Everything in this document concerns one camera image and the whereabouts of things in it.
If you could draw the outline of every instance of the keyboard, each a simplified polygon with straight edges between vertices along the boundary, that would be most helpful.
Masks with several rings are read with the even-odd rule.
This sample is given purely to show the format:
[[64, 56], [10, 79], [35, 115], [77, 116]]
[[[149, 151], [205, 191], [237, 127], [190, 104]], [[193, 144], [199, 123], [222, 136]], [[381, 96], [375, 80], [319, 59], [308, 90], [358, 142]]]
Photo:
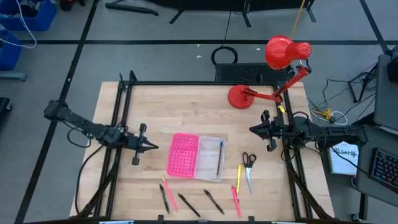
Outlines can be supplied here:
[[398, 194], [398, 156], [374, 148], [370, 176]]

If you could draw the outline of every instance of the lamp shade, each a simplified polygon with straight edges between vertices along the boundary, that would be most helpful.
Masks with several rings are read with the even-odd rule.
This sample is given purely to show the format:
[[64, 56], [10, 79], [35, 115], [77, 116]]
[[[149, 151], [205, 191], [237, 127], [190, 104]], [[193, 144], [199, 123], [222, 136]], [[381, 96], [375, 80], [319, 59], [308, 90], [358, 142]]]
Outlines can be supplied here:
[[266, 60], [268, 66], [274, 70], [281, 70], [293, 60], [305, 60], [311, 55], [311, 45], [306, 42], [293, 43], [288, 37], [276, 35], [268, 41], [266, 46]]

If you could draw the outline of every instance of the wooden table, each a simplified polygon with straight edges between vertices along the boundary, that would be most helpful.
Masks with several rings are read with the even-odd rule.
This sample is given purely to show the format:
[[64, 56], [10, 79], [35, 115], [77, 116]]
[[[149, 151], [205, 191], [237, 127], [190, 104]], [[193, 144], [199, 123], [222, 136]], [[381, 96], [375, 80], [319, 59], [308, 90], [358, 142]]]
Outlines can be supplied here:
[[[117, 92], [116, 82], [104, 82], [99, 93], [93, 121], [110, 124]], [[146, 123], [148, 140], [159, 149], [141, 155], [139, 166], [132, 166], [134, 151], [124, 149], [119, 167], [112, 219], [155, 220], [165, 215], [165, 220], [197, 220], [198, 217], [180, 200], [181, 193], [205, 220], [294, 220], [292, 199], [289, 190], [285, 162], [280, 158], [282, 143], [277, 139], [277, 149], [267, 152], [267, 141], [249, 132], [249, 127], [260, 124], [260, 115], [269, 110], [277, 116], [275, 103], [255, 99], [248, 109], [233, 108], [227, 100], [230, 86], [134, 86], [127, 125], [129, 131], [138, 133], [140, 123]], [[261, 93], [272, 93], [270, 86], [253, 86]], [[292, 110], [309, 114], [302, 83], [289, 89]], [[174, 133], [190, 133], [198, 136], [213, 136], [226, 141], [224, 175], [221, 182], [181, 179], [167, 176], [167, 157]], [[98, 143], [86, 150], [87, 158]], [[90, 200], [98, 188], [105, 150], [95, 155], [86, 165], [81, 176], [79, 208]], [[242, 217], [236, 213], [231, 186], [236, 185], [238, 164], [242, 153], [257, 155], [252, 172], [253, 194], [250, 194], [243, 170], [238, 194]], [[311, 150], [302, 149], [302, 162], [307, 185], [318, 203], [334, 216], [330, 194], [326, 184], [320, 156]], [[178, 211], [165, 211], [159, 184], [166, 177], [177, 203]], [[207, 189], [224, 210], [222, 215], [204, 194]], [[104, 194], [101, 214], [104, 214], [108, 193]]]

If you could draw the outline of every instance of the pink pen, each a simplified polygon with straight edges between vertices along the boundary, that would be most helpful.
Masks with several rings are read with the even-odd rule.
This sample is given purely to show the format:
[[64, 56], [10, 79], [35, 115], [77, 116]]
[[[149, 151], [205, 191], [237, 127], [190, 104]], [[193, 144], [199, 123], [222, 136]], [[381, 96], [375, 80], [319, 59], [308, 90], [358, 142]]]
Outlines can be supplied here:
[[167, 182], [164, 179], [164, 177], [162, 177], [162, 180], [163, 180], [164, 186], [166, 187], [167, 194], [169, 195], [170, 199], [172, 200], [172, 204], [173, 204], [173, 207], [174, 207], [175, 211], [178, 211], [177, 210], [177, 205], [174, 202], [174, 198], [173, 198], [172, 192], [170, 191], [169, 186], [167, 185]]
[[234, 200], [235, 200], [235, 205], [236, 205], [236, 211], [238, 212], [238, 216], [242, 217], [241, 214], [241, 208], [239, 207], [239, 202], [238, 202], [238, 195], [236, 193], [236, 189], [234, 186], [231, 187], [232, 190], [232, 195], [234, 195]]

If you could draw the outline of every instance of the pink tray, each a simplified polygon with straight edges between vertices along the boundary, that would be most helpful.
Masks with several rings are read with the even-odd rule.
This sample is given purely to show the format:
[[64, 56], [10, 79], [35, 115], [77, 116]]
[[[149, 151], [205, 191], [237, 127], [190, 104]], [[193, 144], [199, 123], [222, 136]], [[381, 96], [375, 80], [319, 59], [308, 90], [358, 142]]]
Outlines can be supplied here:
[[167, 174], [193, 177], [197, 163], [199, 137], [192, 134], [174, 134], [169, 152]]

